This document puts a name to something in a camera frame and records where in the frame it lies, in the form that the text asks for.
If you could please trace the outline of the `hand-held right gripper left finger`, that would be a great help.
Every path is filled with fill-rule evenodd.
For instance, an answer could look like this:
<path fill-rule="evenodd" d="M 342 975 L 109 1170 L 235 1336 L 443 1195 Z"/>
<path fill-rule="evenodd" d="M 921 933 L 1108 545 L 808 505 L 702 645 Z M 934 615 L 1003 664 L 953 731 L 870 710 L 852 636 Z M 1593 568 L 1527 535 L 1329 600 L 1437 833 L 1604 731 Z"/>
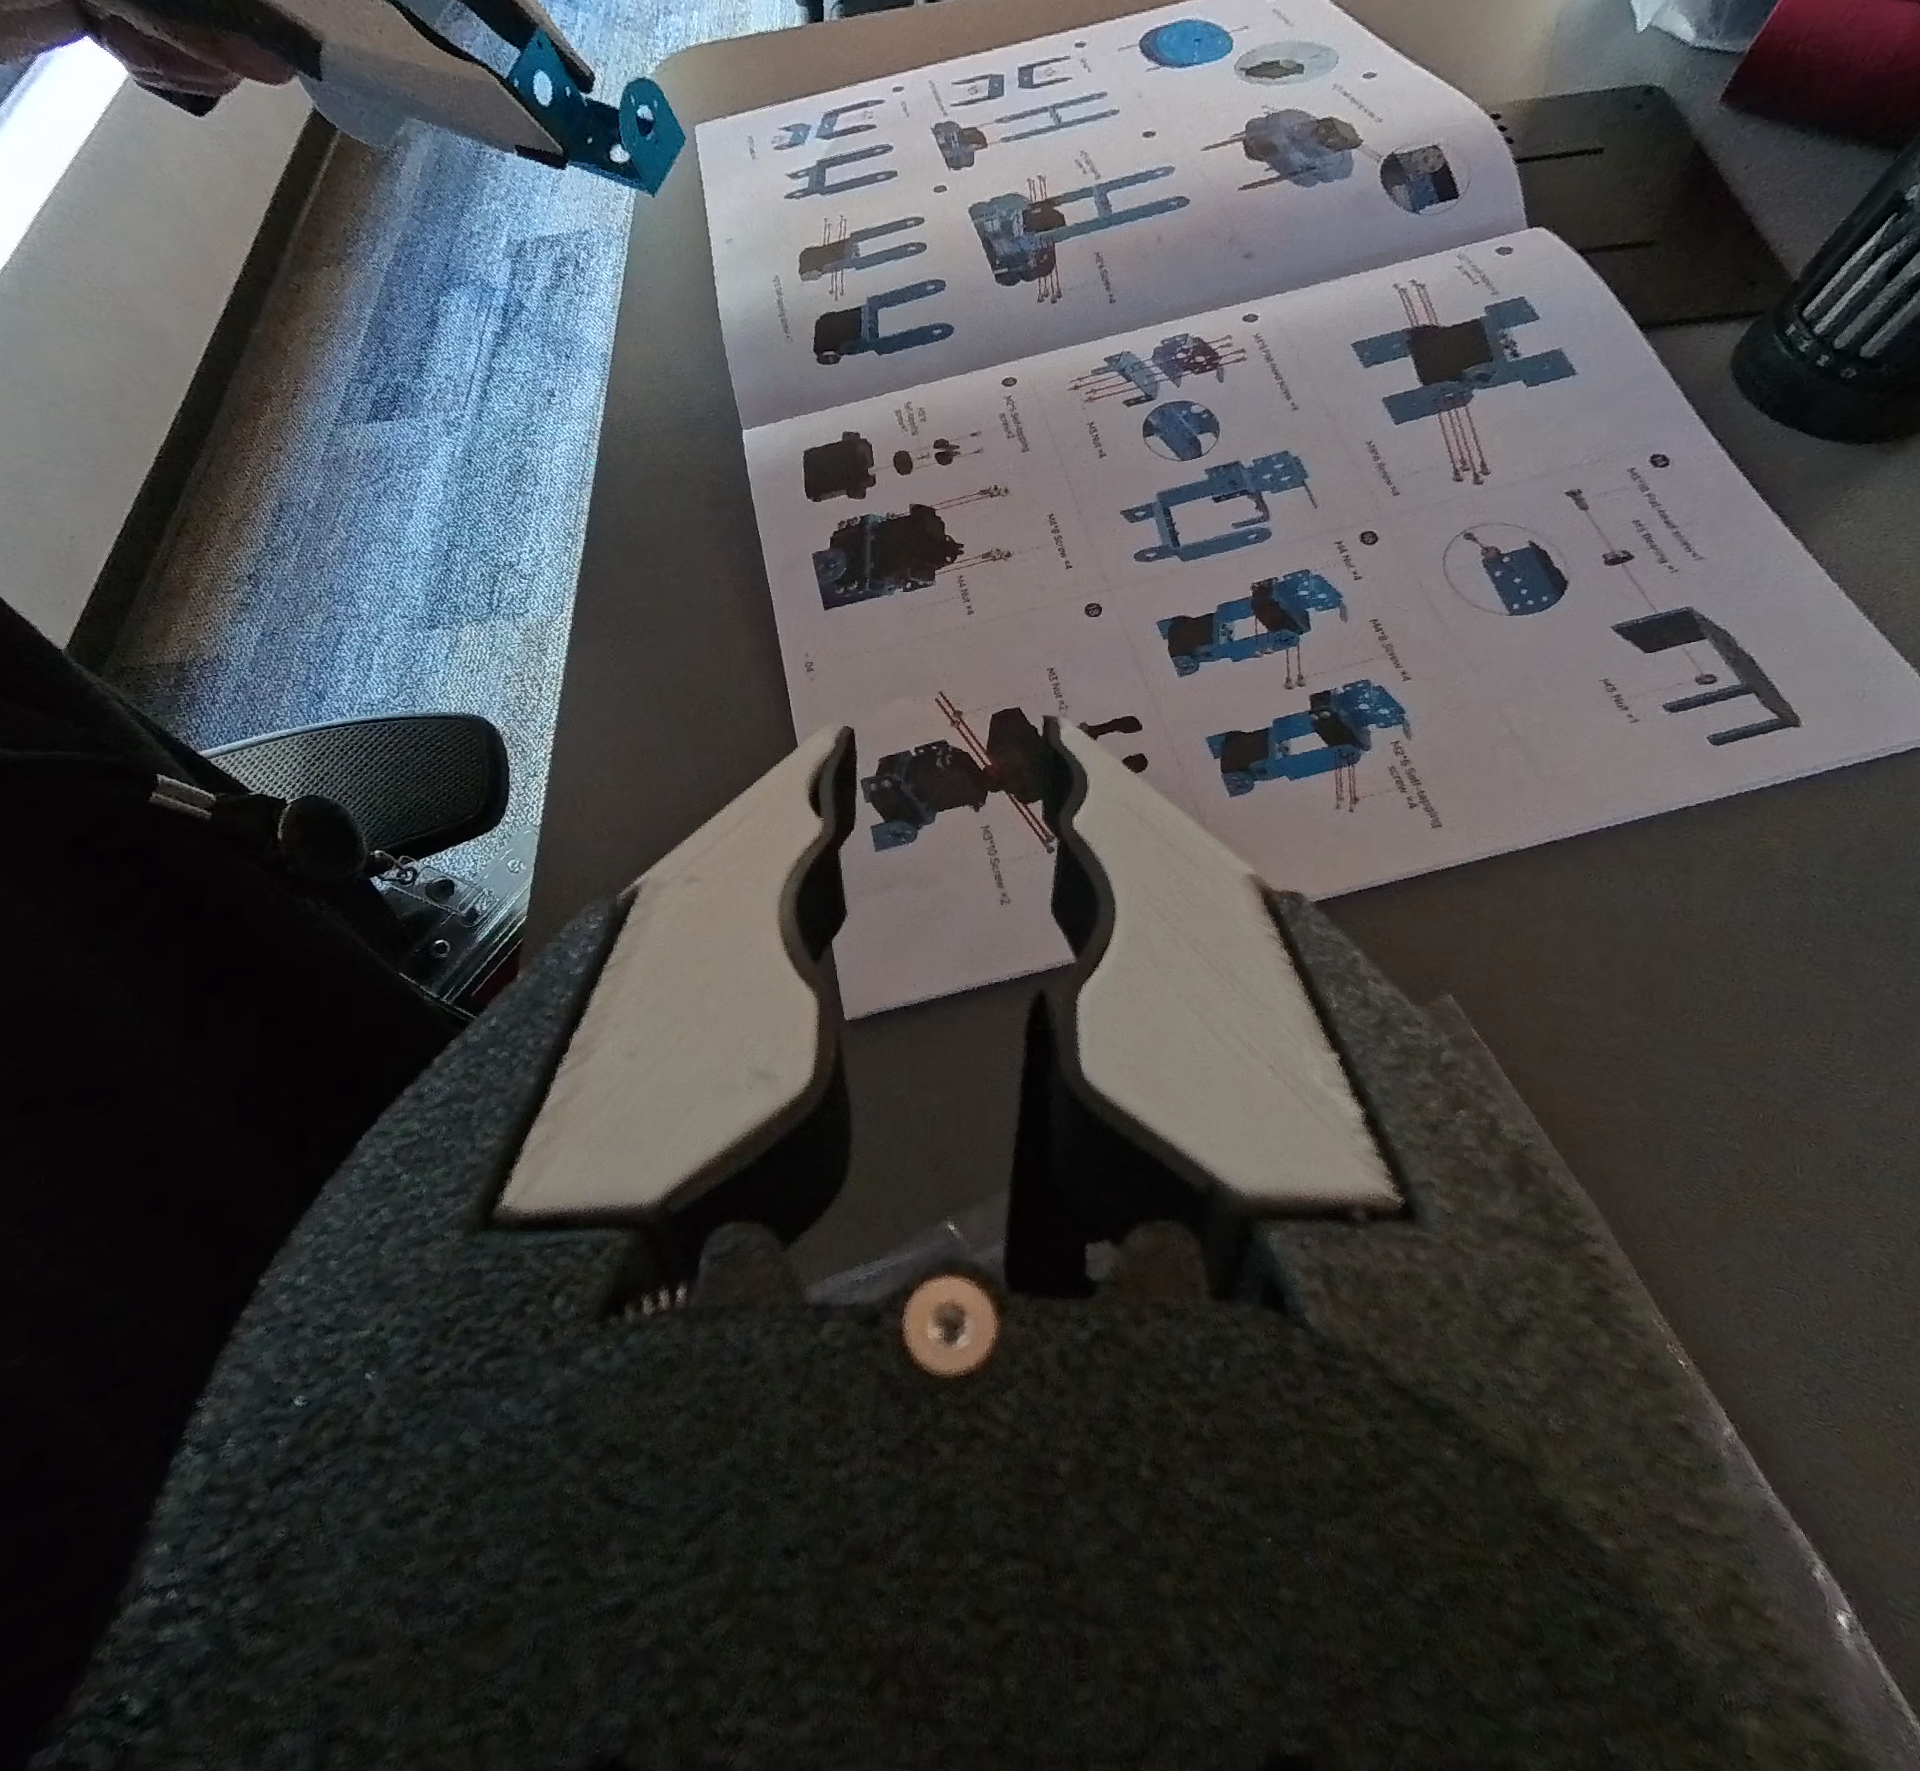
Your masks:
<path fill-rule="evenodd" d="M 799 1237 L 845 1181 L 841 993 L 852 731 L 817 731 L 624 893 L 502 1181 L 502 1225 L 726 1220 Z"/>

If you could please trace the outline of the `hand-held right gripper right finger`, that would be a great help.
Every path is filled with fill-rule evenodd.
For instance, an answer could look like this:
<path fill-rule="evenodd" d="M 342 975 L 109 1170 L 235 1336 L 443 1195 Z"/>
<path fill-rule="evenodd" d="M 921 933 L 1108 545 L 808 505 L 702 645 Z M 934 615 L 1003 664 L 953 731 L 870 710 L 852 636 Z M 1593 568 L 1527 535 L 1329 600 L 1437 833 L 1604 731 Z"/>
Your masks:
<path fill-rule="evenodd" d="M 1286 903 L 1087 731 L 1042 724 L 1071 970 L 1023 1030 L 1009 1290 L 1174 1225 L 1216 1296 L 1267 1220 L 1407 1220 Z"/>

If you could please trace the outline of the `small blue U bracket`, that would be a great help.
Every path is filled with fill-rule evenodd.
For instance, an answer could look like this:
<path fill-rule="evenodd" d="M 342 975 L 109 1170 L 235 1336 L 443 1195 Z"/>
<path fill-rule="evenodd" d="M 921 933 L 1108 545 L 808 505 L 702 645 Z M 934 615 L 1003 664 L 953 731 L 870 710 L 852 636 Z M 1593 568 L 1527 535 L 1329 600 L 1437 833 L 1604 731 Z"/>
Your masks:
<path fill-rule="evenodd" d="M 507 73 L 515 104 L 566 151 L 566 163 L 618 181 L 629 188 L 663 188 L 689 151 L 689 130 L 663 81 L 639 78 L 618 104 L 576 92 L 572 65 L 548 35 L 533 35 Z"/>

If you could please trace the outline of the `grey desk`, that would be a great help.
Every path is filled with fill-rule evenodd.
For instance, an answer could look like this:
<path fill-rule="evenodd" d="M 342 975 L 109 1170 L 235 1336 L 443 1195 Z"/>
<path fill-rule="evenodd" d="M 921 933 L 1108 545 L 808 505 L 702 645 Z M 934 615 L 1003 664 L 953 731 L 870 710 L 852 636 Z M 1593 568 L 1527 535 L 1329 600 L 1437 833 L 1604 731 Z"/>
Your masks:
<path fill-rule="evenodd" d="M 682 121 L 1172 0 L 953 0 L 702 48 Z M 1884 151 L 1714 104 L 1626 0 L 1344 0 L 1482 106 L 1665 81 L 1789 268 Z M 639 209 L 529 954 L 798 748 L 702 161 Z M 1916 1700 L 1916 753 L 1344 893 L 1454 995 Z"/>

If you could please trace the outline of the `person's left hand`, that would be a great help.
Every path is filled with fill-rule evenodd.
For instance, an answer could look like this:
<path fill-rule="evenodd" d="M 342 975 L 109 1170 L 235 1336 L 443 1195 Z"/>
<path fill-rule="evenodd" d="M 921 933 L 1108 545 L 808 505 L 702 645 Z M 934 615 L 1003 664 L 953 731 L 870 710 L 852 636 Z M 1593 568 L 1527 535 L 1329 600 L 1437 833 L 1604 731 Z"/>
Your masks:
<path fill-rule="evenodd" d="M 63 48 L 100 48 L 143 92 L 178 106 L 215 106 L 245 73 L 213 40 L 165 40 L 124 19 L 109 0 L 0 0 L 0 65 L 35 65 Z"/>

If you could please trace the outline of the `black mesh office chair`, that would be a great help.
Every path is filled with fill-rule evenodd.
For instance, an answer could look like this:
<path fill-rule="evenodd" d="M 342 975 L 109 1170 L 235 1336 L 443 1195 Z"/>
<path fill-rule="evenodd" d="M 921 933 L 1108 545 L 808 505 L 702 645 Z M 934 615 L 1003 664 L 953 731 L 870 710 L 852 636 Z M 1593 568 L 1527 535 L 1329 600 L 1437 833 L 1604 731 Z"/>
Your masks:
<path fill-rule="evenodd" d="M 533 891 L 533 828 L 507 820 L 507 746 L 469 710 L 307 724 L 213 748 L 254 793 L 340 803 L 397 914 L 397 966 L 476 1016 L 507 975 Z"/>

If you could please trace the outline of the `instruction booklet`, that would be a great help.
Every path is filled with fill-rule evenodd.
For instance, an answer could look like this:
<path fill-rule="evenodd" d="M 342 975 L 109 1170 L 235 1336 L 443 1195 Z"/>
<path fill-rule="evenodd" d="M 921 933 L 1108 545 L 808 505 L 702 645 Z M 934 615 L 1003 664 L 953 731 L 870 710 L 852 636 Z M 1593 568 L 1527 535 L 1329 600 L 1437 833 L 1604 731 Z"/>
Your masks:
<path fill-rule="evenodd" d="M 702 130 L 852 1016 L 1062 966 L 1042 716 L 1304 893 L 1916 748 L 1916 664 L 1333 0 Z"/>

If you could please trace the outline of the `person's black clothing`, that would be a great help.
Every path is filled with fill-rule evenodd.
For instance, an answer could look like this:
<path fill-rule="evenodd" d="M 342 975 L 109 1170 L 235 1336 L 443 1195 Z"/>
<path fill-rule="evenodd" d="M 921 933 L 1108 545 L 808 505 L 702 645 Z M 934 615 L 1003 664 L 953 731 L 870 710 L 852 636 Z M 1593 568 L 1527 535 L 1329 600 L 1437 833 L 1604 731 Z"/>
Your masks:
<path fill-rule="evenodd" d="M 0 1750 L 134 1571 L 254 1276 L 455 1038 L 340 789 L 225 778 L 0 609 Z"/>

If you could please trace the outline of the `black screwdriver bit set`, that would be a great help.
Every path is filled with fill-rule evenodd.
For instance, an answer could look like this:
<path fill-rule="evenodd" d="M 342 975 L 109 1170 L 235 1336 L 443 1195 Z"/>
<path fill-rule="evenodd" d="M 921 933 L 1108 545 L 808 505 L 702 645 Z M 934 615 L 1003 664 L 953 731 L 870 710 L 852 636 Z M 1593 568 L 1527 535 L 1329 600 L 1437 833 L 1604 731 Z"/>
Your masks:
<path fill-rule="evenodd" d="M 1873 188 L 1837 222 L 1730 364 L 1769 418 L 1884 442 L 1920 433 L 1920 147 L 1910 139 Z"/>

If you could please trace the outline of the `black metal plate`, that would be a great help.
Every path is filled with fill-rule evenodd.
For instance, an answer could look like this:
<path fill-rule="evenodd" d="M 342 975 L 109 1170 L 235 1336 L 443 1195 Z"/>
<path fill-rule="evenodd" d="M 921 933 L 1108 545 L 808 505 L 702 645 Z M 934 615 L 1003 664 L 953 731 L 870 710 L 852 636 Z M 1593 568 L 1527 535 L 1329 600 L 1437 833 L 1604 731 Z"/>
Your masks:
<path fill-rule="evenodd" d="M 1527 222 L 1570 244 L 1638 330 L 1758 319 L 1789 294 L 1680 104 L 1656 81 L 1498 104 Z"/>

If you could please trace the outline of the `dark red box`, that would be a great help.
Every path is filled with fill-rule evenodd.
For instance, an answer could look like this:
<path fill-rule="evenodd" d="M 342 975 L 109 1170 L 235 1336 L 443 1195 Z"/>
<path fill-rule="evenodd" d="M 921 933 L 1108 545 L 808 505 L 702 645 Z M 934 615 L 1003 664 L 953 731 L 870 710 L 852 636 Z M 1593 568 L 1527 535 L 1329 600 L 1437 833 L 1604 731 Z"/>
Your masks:
<path fill-rule="evenodd" d="M 1775 0 L 1723 104 L 1864 147 L 1910 147 L 1920 130 L 1920 0 Z"/>

